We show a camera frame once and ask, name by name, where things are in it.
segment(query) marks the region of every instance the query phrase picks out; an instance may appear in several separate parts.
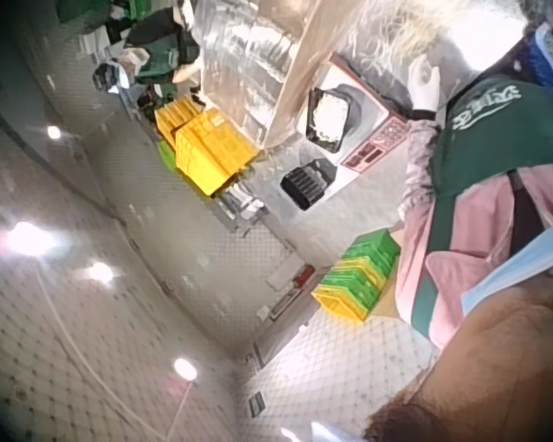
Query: white glove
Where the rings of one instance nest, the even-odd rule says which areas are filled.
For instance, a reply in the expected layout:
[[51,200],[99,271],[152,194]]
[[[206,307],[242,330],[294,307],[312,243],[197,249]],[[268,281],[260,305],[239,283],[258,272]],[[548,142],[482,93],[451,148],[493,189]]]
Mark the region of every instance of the white glove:
[[441,100],[441,71],[438,66],[432,68],[430,79],[424,81],[426,54],[420,55],[409,66],[407,90],[414,105],[414,111],[433,111],[439,109]]

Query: tiled wall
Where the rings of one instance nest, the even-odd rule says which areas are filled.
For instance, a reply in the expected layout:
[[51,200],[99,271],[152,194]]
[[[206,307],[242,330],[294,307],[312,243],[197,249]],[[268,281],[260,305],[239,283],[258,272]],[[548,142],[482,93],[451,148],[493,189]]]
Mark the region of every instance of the tiled wall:
[[[281,428],[311,440],[312,421],[359,436],[367,417],[428,366],[436,351],[401,320],[371,317],[364,325],[320,310],[309,327],[262,371],[241,370],[241,440],[281,442]],[[266,409],[252,418],[260,391]]]
[[[226,354],[162,294],[111,219],[69,193],[0,130],[0,228],[23,220],[57,233],[61,247],[40,261],[0,252],[5,424],[21,440],[160,440],[187,387],[172,369],[183,355],[199,377],[172,440],[239,440]],[[117,272],[110,286],[81,277],[95,260]]]

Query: person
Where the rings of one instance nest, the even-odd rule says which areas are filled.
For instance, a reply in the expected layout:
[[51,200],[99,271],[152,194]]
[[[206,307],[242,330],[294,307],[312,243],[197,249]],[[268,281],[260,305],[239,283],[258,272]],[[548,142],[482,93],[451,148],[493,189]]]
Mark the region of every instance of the person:
[[467,291],[553,226],[553,91],[489,76],[442,130],[441,73],[426,62],[408,75],[396,304],[441,355],[371,417],[364,440],[553,441],[553,269],[462,308]]
[[480,303],[370,442],[553,442],[553,269]]
[[144,18],[130,30],[121,56],[96,68],[95,88],[118,93],[120,87],[134,83],[177,84],[192,78],[203,67],[200,47],[191,33],[193,25],[189,0]]
[[465,316],[461,297],[553,226],[553,91],[491,76],[436,123],[441,75],[409,68],[405,222],[395,300],[443,349]]

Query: green apron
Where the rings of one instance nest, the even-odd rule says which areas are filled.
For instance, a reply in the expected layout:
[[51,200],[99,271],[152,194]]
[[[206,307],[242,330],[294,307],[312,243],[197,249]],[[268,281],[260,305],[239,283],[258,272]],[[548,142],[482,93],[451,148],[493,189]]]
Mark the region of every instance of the green apron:
[[[524,167],[553,164],[553,92],[494,76],[465,94],[431,160],[435,192],[427,255],[449,250],[457,197],[474,184]],[[412,326],[427,338],[438,288],[425,266]]]
[[141,66],[135,80],[154,76],[171,76],[180,63],[178,40],[171,34],[159,40],[141,45],[149,53],[149,60]]

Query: electrical cable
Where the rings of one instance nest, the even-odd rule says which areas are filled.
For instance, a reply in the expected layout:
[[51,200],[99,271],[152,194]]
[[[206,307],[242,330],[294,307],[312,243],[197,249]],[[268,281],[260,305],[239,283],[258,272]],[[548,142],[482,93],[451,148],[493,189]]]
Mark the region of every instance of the electrical cable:
[[[41,276],[41,269],[39,268],[39,264],[36,263],[36,265],[34,266],[34,270],[35,270],[35,275],[37,277],[37,281],[39,282],[39,286],[41,288],[41,292],[43,294],[43,296],[45,297],[45,300],[47,301],[47,304],[49,305],[49,308],[50,310],[52,311],[52,314],[53,316],[55,317],[55,321],[57,322],[57,324],[59,325],[60,329],[62,330],[62,333],[64,334],[64,337],[66,338],[66,340],[69,342],[69,344],[72,346],[72,348],[74,349],[74,352],[76,353],[77,357],[80,359],[80,361],[82,362],[82,364],[86,367],[86,369],[88,370],[88,372],[96,379],[96,381],[100,384],[100,386],[109,394],[109,396],[111,396],[111,398],[114,399],[115,402],[117,402],[121,408],[126,412],[126,414],[128,416],[130,416],[131,418],[133,418],[136,422],[138,422],[139,424],[141,424],[144,429],[146,429],[149,433],[151,433],[153,436],[155,436],[156,438],[158,438],[159,440],[162,440],[162,441],[165,441],[167,440],[167,437],[170,437],[171,435],[171,432],[167,435],[167,436],[164,436],[163,434],[159,433],[155,428],[153,428],[152,426],[150,426],[147,422],[145,422],[141,417],[139,417],[133,410],[131,410],[108,386],[107,384],[102,380],[102,378],[100,378],[100,376],[98,375],[98,373],[96,371],[94,371],[94,368],[92,368],[92,366],[90,366],[90,364],[88,363],[88,361],[86,360],[86,358],[84,357],[84,355],[82,355],[82,352],[80,352],[80,349],[77,347],[76,345],[76,342],[74,341],[74,339],[72,338],[72,336],[70,335],[70,333],[67,331],[67,328],[65,327],[64,323],[62,322],[62,319],[61,317],[59,316],[59,313],[57,313],[57,310],[55,309],[55,306],[53,305],[53,302],[52,302],[52,299],[51,297],[49,296],[49,294],[47,293],[47,289],[45,288],[45,283],[43,282],[43,277]],[[178,409],[178,412],[181,410],[182,408],[182,405],[184,403],[184,400],[186,399],[186,394],[184,395],[184,397],[182,398],[182,402],[181,402],[181,405],[179,406],[179,409]],[[173,430],[174,428],[174,425],[175,425],[175,421],[177,420],[177,416],[178,416],[178,412],[176,413],[176,416],[174,416],[174,422],[172,422],[172,426],[171,426],[171,430]]]
[[172,433],[174,432],[174,427],[176,426],[176,423],[178,422],[178,416],[182,411],[182,407],[184,406],[184,403],[186,402],[186,397],[188,396],[188,393],[191,391],[191,387],[193,386],[193,382],[188,383],[188,387],[186,387],[186,391],[184,392],[181,403],[178,406],[178,410],[176,410],[176,414],[174,414],[174,419],[172,419],[172,425],[170,425],[170,430],[168,430],[168,434],[166,435],[166,442],[171,442]]

